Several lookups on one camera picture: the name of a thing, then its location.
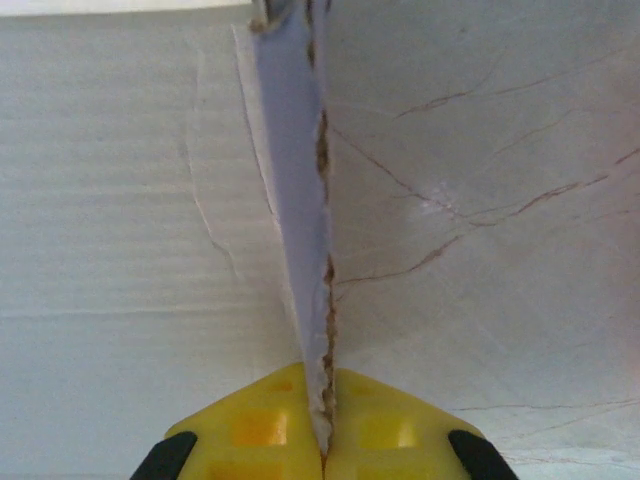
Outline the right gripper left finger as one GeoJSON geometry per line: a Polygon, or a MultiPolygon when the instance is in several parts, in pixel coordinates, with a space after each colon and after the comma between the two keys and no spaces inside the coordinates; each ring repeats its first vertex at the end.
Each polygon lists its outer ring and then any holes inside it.
{"type": "Polygon", "coordinates": [[[177,422],[134,479],[321,479],[304,367],[294,363],[177,422]]]}

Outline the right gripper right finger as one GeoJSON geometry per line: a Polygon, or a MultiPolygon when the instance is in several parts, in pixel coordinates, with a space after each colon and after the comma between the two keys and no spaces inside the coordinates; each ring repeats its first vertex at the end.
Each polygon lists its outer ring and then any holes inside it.
{"type": "Polygon", "coordinates": [[[411,394],[339,369],[336,400],[326,479],[518,479],[478,428],[411,394]]]}

